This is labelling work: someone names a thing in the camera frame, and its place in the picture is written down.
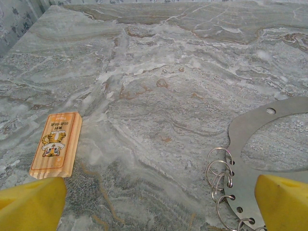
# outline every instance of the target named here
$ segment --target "metal plate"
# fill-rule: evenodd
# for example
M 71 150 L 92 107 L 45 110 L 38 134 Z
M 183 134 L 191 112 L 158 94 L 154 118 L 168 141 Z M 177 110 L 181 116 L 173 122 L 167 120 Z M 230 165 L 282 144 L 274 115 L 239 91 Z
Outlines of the metal plate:
M 267 113 L 267 108 L 273 108 L 276 114 L 271 115 Z M 280 117 L 298 113 L 308 113 L 308 97 L 294 97 L 269 103 L 237 117 L 229 126 L 231 142 L 228 150 L 232 154 L 235 165 L 231 166 L 234 171 L 234 176 L 232 177 L 233 187 L 227 187 L 228 180 L 225 178 L 224 189 L 226 195 L 235 196 L 235 200 L 228 199 L 228 203 L 240 219 L 255 219 L 256 222 L 254 225 L 246 222 L 252 229 L 264 226 L 264 221 L 255 199 L 255 185 L 258 176 L 261 174 L 270 174 L 308 183 L 308 171 L 268 172 L 252 169 L 242 160 L 241 151 L 249 138 L 263 125 Z M 241 207 L 243 212 L 237 212 L 237 207 Z

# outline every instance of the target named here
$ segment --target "marble surface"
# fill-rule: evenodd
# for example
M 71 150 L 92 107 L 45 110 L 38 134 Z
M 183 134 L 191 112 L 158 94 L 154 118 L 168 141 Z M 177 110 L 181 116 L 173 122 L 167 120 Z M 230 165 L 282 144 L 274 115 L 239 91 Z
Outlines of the marble surface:
M 59 231 L 223 230 L 206 155 L 237 116 L 308 96 L 307 25 L 297 3 L 51 6 L 0 62 L 1 189 L 34 180 L 48 114 L 79 111 Z M 307 114 L 281 118 L 242 157 L 307 169 L 307 137 Z

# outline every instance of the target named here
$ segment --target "wooden block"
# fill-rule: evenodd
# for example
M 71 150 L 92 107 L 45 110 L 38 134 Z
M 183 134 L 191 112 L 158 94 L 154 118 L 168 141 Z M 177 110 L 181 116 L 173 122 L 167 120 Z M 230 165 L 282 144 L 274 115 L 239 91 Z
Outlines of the wooden block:
M 29 171 L 32 177 L 72 175 L 81 123 L 78 112 L 49 115 Z

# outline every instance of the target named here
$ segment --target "metal ring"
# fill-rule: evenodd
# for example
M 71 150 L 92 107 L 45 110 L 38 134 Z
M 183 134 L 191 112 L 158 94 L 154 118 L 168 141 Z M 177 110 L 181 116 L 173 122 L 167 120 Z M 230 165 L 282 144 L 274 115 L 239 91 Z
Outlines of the metal ring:
M 222 218 L 221 218 L 221 216 L 220 216 L 219 204 L 220 204 L 220 202 L 221 202 L 223 199 L 225 199 L 225 198 L 230 198 L 231 200 L 235 200 L 235 198 L 234 198 L 233 196 L 224 195 L 224 196 L 221 196 L 221 197 L 216 201 L 216 212 L 217 212 L 218 218 L 219 218 L 220 222 L 223 224 L 224 227 L 226 227 L 227 229 L 229 229 L 229 230 L 231 230 L 231 231 L 237 231 L 237 229 L 234 230 L 234 229 L 230 228 L 230 227 L 222 220 Z
M 267 231 L 268 229 L 267 229 L 266 227 L 259 227 L 259 228 L 257 228 L 255 231 L 260 231 L 260 230 L 265 230 L 265 231 Z
M 231 175 L 229 173 L 220 172 L 218 175 L 216 175 L 214 180 L 213 180 L 213 185 L 211 187 L 211 196 L 212 196 L 212 199 L 213 199 L 214 202 L 216 202 L 216 200 L 214 198 L 213 189 L 215 189 L 215 195 L 217 195 L 217 190 L 219 190 L 218 184 L 224 176 L 227 176 L 227 178 L 228 178 L 228 187 L 230 187 L 230 186 L 232 187 L 232 178 L 231 178 Z M 216 183 L 216 187 L 214 187 L 214 184 L 215 184 L 217 177 L 219 177 L 219 179 Z
M 215 151 L 215 150 L 217 150 L 217 149 L 225 150 L 225 151 L 230 155 L 231 162 L 233 163 L 233 158 L 232 158 L 231 153 L 230 153 L 227 149 L 225 149 L 225 148 L 218 147 L 218 148 L 213 148 L 213 149 L 207 154 L 207 159 L 206 159 L 207 165 L 209 165 L 208 159 L 209 159 L 210 155 L 212 154 L 213 151 Z
M 243 219 L 241 219 L 239 225 L 237 226 L 237 231 L 240 231 L 242 225 L 244 225 L 244 221 L 251 221 L 251 222 L 254 222 L 254 221 L 251 220 L 250 218 L 243 218 Z
M 207 183 L 208 183 L 211 187 L 213 187 L 213 184 L 211 183 L 211 181 L 210 181 L 209 178 L 208 178 L 208 172 L 210 171 L 211 166 L 212 166 L 214 163 L 216 163 L 216 162 L 223 163 L 223 164 L 226 166 L 226 168 L 229 170 L 230 175 L 232 176 L 232 170 L 231 170 L 230 166 L 229 166 L 225 161 L 223 161 L 223 160 L 214 160 L 214 161 L 212 161 L 212 162 L 206 167 L 206 169 L 205 169 L 205 178 L 206 178 Z

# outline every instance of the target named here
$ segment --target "patterned wallpaper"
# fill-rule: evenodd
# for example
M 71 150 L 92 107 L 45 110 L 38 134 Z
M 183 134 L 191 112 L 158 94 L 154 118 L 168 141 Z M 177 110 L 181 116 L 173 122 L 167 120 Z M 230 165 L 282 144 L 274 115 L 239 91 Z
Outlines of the patterned wallpaper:
M 31 0 L 0 0 L 0 59 L 41 15 L 40 5 Z

